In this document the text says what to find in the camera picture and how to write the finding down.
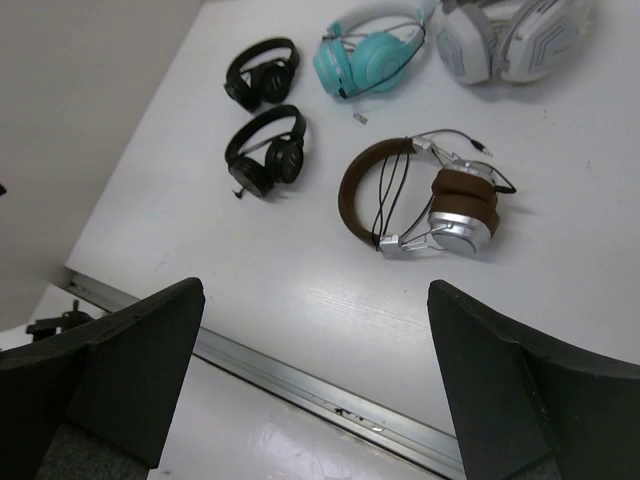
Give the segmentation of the brown silver headphones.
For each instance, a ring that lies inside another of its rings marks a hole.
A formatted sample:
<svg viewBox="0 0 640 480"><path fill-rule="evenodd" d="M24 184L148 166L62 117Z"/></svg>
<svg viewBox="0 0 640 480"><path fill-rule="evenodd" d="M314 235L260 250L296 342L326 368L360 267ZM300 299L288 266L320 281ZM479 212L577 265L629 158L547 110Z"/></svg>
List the brown silver headphones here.
<svg viewBox="0 0 640 480"><path fill-rule="evenodd" d="M467 160L448 152L430 140L432 130L413 137L398 137L377 142L362 151L348 166L338 191L338 210L347 229L359 240L387 255L422 249L470 255L486 246L500 224L498 197L517 192L513 183L493 165ZM399 196L386 207L388 191L378 189L378 210L373 225L364 226L356 209L356 194L365 176L376 166L401 159L409 165L413 156L428 152L440 169L431 194L417 219L402 234L388 232L391 215Z"/></svg>

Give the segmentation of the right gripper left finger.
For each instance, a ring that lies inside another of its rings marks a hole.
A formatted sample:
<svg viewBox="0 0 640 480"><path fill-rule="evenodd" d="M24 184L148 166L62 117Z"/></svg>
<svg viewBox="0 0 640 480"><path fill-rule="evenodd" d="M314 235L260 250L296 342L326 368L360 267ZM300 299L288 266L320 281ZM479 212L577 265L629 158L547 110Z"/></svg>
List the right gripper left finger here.
<svg viewBox="0 0 640 480"><path fill-rule="evenodd" d="M4 479L145 479L158 467L204 312L191 277L1 353Z"/></svg>

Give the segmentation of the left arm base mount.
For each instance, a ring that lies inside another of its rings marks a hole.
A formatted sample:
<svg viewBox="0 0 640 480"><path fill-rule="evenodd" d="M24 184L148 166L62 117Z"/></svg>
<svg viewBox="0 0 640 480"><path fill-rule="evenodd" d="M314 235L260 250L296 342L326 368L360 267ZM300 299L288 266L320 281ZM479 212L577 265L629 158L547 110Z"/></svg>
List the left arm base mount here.
<svg viewBox="0 0 640 480"><path fill-rule="evenodd" d="M32 336L33 342L37 342L82 326L93 320L94 317L80 309L80 301L74 300L71 310L63 312L58 317L36 320L26 327L25 333Z"/></svg>

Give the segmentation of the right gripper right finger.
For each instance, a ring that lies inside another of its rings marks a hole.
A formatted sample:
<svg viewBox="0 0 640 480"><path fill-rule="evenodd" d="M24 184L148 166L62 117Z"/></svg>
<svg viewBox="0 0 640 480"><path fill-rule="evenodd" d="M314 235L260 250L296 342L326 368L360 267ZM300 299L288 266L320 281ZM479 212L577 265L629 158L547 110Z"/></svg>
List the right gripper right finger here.
<svg viewBox="0 0 640 480"><path fill-rule="evenodd" d="M513 320L444 280L427 310L469 479L636 479L639 367Z"/></svg>

